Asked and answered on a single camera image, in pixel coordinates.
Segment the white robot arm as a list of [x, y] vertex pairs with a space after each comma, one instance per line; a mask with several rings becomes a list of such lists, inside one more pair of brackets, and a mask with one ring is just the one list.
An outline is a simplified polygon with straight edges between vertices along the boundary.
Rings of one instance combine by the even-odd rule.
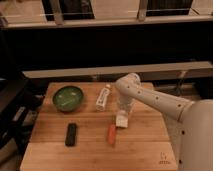
[[146, 89], [136, 73], [115, 82], [118, 106], [138, 100], [182, 124], [178, 171], [213, 171], [213, 99], [198, 101]]

